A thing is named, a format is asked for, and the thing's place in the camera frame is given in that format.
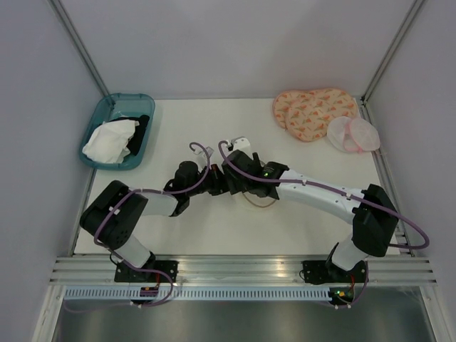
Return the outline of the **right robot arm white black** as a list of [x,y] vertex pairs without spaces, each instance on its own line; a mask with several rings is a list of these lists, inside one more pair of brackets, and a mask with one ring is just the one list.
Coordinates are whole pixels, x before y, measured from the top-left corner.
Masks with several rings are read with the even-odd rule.
[[257,154],[234,150],[223,158],[222,169],[232,194],[249,192],[257,197],[308,205],[351,225],[351,233],[336,243],[326,260],[305,261],[309,284],[364,281],[368,257],[384,257],[398,218],[385,190],[337,187],[317,182],[277,162],[260,163]]

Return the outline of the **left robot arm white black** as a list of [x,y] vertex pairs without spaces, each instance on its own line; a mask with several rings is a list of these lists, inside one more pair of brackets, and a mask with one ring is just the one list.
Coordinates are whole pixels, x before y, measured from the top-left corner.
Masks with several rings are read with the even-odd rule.
[[133,192],[121,181],[112,181],[83,212],[80,226],[97,242],[120,257],[115,281],[146,283],[175,280],[177,263],[157,261],[156,256],[134,236],[141,217],[176,217],[190,205],[190,198],[209,193],[222,195],[227,181],[216,164],[199,169],[195,162],[181,162],[164,194]]

